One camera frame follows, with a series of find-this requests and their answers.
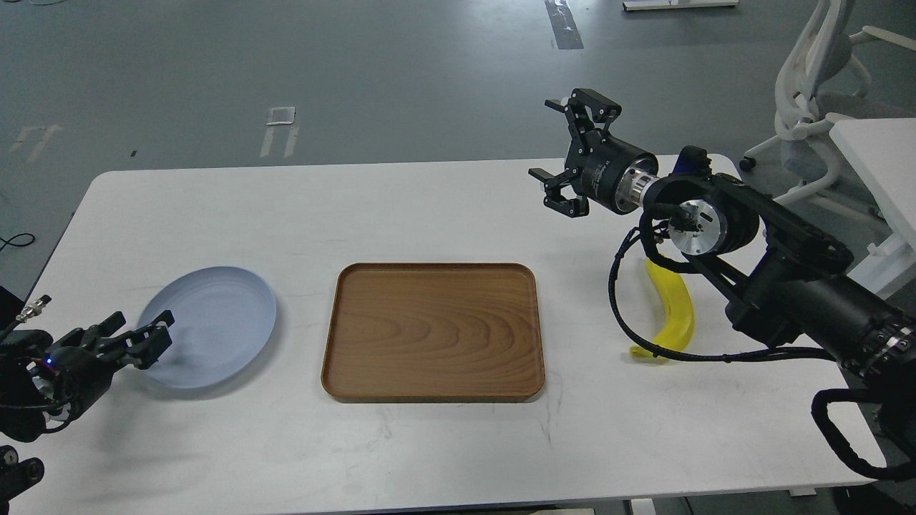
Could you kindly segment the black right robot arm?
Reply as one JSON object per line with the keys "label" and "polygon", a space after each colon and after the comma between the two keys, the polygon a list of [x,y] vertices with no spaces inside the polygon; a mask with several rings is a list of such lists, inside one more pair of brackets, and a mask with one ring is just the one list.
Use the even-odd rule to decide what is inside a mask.
{"label": "black right robot arm", "polygon": [[[858,475],[913,479],[914,317],[847,276],[848,248],[736,177],[713,172],[700,147],[684,147],[673,170],[660,176],[654,154],[610,133],[622,109],[596,91],[576,88],[545,105],[563,114],[570,147],[562,173],[529,170],[541,182],[544,205],[571,218],[588,215],[591,202],[619,215],[640,212],[608,277],[611,310],[628,338],[653,356],[683,362],[834,362],[862,387],[824,389],[812,398],[812,420],[828,446]],[[635,244],[658,267],[709,280],[726,298],[733,329],[764,349],[696,355],[640,337],[616,295],[621,262]],[[835,402],[876,406],[881,431],[906,462],[879,467],[858,456],[829,417]]]}

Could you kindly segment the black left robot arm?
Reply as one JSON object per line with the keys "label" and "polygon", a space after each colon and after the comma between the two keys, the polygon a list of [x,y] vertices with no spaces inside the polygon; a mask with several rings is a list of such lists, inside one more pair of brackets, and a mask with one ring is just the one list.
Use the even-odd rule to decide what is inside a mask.
{"label": "black left robot arm", "polygon": [[16,442],[64,430],[108,392],[115,373],[146,371],[172,343],[170,310],[134,330],[124,330],[121,312],[59,339],[25,329],[49,303],[48,295],[30,301],[2,329],[2,433]]}

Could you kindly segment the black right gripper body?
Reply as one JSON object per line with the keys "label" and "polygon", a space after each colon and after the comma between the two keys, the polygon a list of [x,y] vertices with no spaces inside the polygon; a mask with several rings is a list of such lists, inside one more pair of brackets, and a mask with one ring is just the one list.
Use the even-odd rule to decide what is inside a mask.
{"label": "black right gripper body", "polygon": [[586,134],[573,138],[569,168],[579,170],[570,183],[576,195],[619,215],[640,206],[640,193],[633,185],[640,178],[658,175],[658,158],[647,150],[609,134]]}

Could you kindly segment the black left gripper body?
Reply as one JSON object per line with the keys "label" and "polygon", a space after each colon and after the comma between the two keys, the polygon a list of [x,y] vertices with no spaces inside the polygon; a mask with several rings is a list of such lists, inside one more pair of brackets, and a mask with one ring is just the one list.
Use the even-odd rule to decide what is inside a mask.
{"label": "black left gripper body", "polygon": [[46,423],[71,423],[111,387],[115,359],[109,337],[60,346],[39,359],[29,378],[44,404]]}

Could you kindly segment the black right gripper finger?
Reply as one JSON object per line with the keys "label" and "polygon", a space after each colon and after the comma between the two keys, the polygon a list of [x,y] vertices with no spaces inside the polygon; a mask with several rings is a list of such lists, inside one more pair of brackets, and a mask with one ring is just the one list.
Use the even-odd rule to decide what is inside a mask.
{"label": "black right gripper finger", "polygon": [[[530,167],[529,176],[539,180],[544,192],[543,205],[569,218],[589,215],[590,206],[586,196],[579,195],[582,172],[579,167],[566,167],[562,173],[553,175],[541,167]],[[567,198],[562,191],[573,188],[575,198]]]}
{"label": "black right gripper finger", "polygon": [[587,136],[595,132],[602,142],[609,135],[610,124],[622,113],[620,104],[587,88],[573,88],[565,99],[546,99],[545,106],[564,115],[573,155],[589,155],[595,144],[589,143]]}

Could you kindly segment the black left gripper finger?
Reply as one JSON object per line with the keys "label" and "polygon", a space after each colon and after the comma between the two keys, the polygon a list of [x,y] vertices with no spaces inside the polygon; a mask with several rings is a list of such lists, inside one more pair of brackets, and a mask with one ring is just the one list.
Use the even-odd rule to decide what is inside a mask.
{"label": "black left gripper finger", "polygon": [[172,345],[169,329],[174,322],[171,310],[164,310],[147,325],[104,337],[100,343],[100,360],[120,368],[134,366],[146,371]]}
{"label": "black left gripper finger", "polygon": [[123,338],[115,336],[115,333],[126,322],[124,313],[113,312],[97,325],[91,325],[88,329],[77,329],[69,348],[83,350],[92,355],[125,355],[127,343]]}

